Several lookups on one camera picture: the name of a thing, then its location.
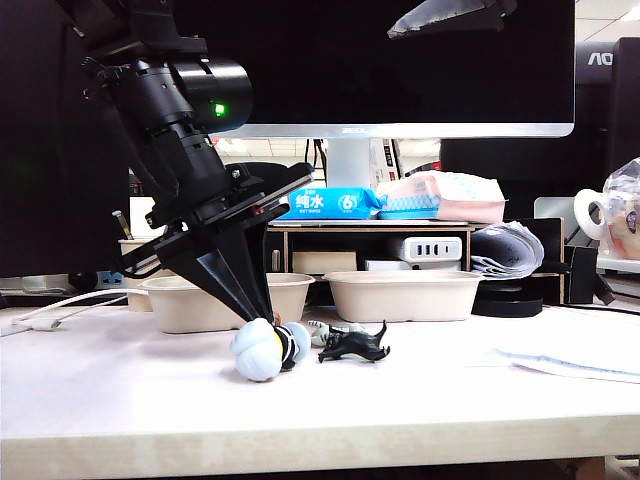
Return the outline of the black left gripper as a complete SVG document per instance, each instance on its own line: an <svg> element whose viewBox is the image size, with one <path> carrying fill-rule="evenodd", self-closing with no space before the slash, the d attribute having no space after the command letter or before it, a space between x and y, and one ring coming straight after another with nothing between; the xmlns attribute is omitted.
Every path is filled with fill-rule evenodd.
<svg viewBox="0 0 640 480"><path fill-rule="evenodd" d="M127 278L147 278L163 267L219 299L243 320L273 320L264 250L268 222L284 215L288 194L310 183L313 167L296 163L237 163L225 168L227 189L193 205L178 198L156 203L145 219L166 232L118 260ZM244 220L256 219L255 225ZM221 234L218 246L202 248L190 231Z"/></svg>

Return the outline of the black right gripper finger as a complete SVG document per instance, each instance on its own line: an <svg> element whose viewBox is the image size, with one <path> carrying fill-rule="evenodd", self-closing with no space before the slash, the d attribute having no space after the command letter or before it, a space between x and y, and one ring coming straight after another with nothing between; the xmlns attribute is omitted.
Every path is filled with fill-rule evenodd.
<svg viewBox="0 0 640 480"><path fill-rule="evenodd" d="M387 31L390 39L473 31L500 31L504 19L517 9L516 1L436 0L423 1L403 14Z"/></svg>

